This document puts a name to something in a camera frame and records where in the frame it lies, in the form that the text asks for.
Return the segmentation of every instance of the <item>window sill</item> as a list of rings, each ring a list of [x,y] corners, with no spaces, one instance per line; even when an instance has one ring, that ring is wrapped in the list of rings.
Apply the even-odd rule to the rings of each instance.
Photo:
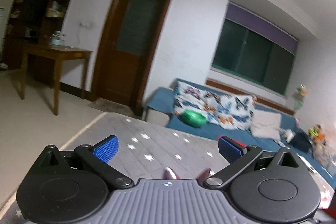
[[[244,78],[242,78],[242,77],[239,77],[239,76],[234,75],[234,74],[232,74],[232,73],[229,73],[229,72],[227,72],[227,71],[223,71],[223,70],[220,70],[220,69],[216,69],[216,68],[214,68],[214,67],[211,67],[210,70],[215,71],[215,72],[220,73],[220,74],[223,74],[223,75],[226,75],[226,76],[229,76],[229,77],[231,77],[231,78],[237,79],[237,80],[239,80],[239,81],[245,82],[245,83],[247,83],[247,84],[249,84],[249,85],[253,85],[253,86],[255,86],[255,87],[257,87],[257,88],[259,88],[259,89],[261,89],[261,90],[264,90],[264,91],[266,91],[266,92],[268,92],[268,93],[271,93],[271,94],[273,94],[273,95],[276,95],[276,96],[278,96],[278,97],[281,97],[281,98],[283,98],[284,100],[287,99],[284,95],[282,95],[282,94],[280,94],[280,93],[277,93],[277,92],[275,92],[275,91],[273,91],[273,90],[270,90],[270,89],[268,89],[268,88],[265,88],[265,87],[262,86],[262,85],[258,85],[258,84],[256,84],[255,82],[246,80],[246,79],[244,79]]]

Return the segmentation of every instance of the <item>green bowl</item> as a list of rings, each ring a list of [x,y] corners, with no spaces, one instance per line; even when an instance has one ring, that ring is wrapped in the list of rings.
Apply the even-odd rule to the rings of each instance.
[[[192,127],[201,127],[207,123],[207,119],[199,112],[187,109],[182,115],[183,121]]]

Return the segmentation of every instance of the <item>blue sofa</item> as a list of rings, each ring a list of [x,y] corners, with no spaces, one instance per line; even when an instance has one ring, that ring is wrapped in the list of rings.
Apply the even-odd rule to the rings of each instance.
[[[219,92],[218,90],[214,90],[209,87],[191,83],[185,80],[177,79],[176,81],[185,82],[198,89],[212,91],[217,94],[225,94],[224,92]],[[160,87],[156,90],[151,100],[147,103],[147,107],[149,109],[170,114],[170,120],[167,125],[168,128],[212,140],[217,140],[218,136],[225,135],[246,145],[257,145],[263,150],[267,151],[278,151],[280,148],[280,146],[271,139],[254,137],[249,130],[228,130],[212,123],[207,123],[201,128],[191,127],[182,122],[179,117],[174,114],[174,97],[175,94],[173,90]],[[257,104],[255,108],[268,112],[278,112],[274,109],[259,104]],[[296,121],[293,116],[284,114],[282,112],[278,113],[281,114],[281,128],[289,128],[297,134],[304,134],[303,130],[296,126]],[[294,149],[299,155],[303,156],[316,169],[316,171],[330,184],[332,188],[336,187],[336,176],[332,177],[328,172],[326,172],[322,165],[318,161],[316,161],[310,153],[304,153],[296,148]]]

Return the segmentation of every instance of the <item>table leg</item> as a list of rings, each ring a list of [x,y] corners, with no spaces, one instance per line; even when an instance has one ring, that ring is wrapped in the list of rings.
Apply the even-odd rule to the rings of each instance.
[[[27,65],[28,65],[28,54],[24,53],[22,56],[22,79],[21,79],[21,92],[20,98],[23,100],[25,98],[25,91],[26,91],[26,78],[27,78]]]
[[[58,99],[63,60],[55,60],[54,66],[54,115],[58,115]]]
[[[82,71],[82,93],[81,93],[81,98],[84,99],[85,95],[85,84],[86,84],[86,77],[87,77],[87,69],[89,67],[89,58],[84,59],[84,66],[83,66],[83,71]]]

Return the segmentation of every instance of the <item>blue gripper pad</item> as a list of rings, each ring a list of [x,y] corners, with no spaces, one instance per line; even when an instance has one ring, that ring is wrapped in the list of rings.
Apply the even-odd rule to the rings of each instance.
[[[118,138],[114,136],[107,142],[95,148],[93,154],[104,163],[108,163],[118,152],[119,142]]]
[[[229,164],[243,156],[243,152],[240,149],[223,139],[223,137],[218,140],[218,150],[223,158],[229,162]]]

